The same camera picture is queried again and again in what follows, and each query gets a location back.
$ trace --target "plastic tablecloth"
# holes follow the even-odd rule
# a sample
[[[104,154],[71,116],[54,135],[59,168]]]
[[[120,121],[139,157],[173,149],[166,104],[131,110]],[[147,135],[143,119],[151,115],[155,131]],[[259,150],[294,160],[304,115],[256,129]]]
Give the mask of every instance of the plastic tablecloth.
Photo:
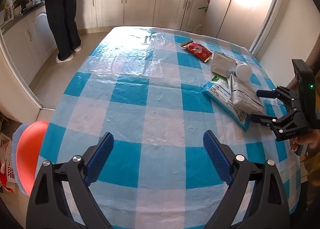
[[[193,39],[252,67],[254,89],[274,85],[247,49],[211,37],[150,27],[114,28],[95,48],[64,92],[41,148],[44,160],[69,161],[105,132],[114,149],[90,190],[114,228],[203,228],[219,205],[223,183],[203,147],[211,129],[221,143],[250,161],[275,161],[294,211],[300,194],[300,162],[289,142],[275,142],[268,127],[247,132],[201,92],[211,60],[201,62],[180,47]],[[264,99],[268,115],[286,113],[277,99]],[[64,184],[70,210],[82,222]],[[242,220],[250,182],[234,223]]]

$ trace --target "red packet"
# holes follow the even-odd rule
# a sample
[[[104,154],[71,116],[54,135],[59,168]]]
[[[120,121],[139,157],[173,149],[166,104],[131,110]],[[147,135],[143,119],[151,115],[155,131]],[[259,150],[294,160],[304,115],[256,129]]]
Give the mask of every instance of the red packet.
[[[206,49],[203,45],[193,42],[193,40],[185,42],[180,46],[188,49],[193,55],[198,57],[203,62],[208,61],[212,57],[211,51]]]

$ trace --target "silver bolt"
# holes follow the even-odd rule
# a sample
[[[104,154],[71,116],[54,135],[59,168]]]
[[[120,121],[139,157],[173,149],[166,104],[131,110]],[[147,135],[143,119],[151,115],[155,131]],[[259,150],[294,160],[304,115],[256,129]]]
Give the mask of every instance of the silver bolt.
[[[74,156],[72,160],[74,162],[79,162],[81,160],[81,156]]]
[[[267,163],[270,165],[270,166],[274,166],[275,165],[275,162],[273,160],[268,160]]]
[[[236,160],[238,160],[238,161],[244,161],[244,156],[242,156],[242,155],[237,155],[237,156],[236,156]]]
[[[50,160],[46,160],[42,163],[42,165],[44,165],[45,167],[50,165]]]

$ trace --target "wall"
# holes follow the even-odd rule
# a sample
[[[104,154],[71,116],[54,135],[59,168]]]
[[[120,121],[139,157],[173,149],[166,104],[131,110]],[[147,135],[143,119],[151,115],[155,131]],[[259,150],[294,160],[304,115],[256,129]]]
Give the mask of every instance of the wall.
[[[8,118],[32,123],[39,110],[14,77],[0,50],[0,111]]]
[[[275,85],[292,85],[291,59],[313,64],[320,50],[319,35],[320,13],[312,0],[283,0],[256,58]]]

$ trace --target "shoe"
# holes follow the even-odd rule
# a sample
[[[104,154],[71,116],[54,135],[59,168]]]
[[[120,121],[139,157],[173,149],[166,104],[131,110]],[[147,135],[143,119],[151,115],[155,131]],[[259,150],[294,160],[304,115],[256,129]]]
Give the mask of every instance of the shoe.
[[[80,45],[79,47],[77,47],[77,48],[74,50],[74,52],[79,52],[79,51],[81,51],[81,49],[82,49],[82,47],[81,47],[81,45]]]
[[[69,56],[67,59],[61,61],[59,60],[58,56],[56,57],[56,62],[57,63],[64,63],[64,62],[68,62],[68,61],[71,61],[75,56],[73,54],[71,54],[71,56]]]

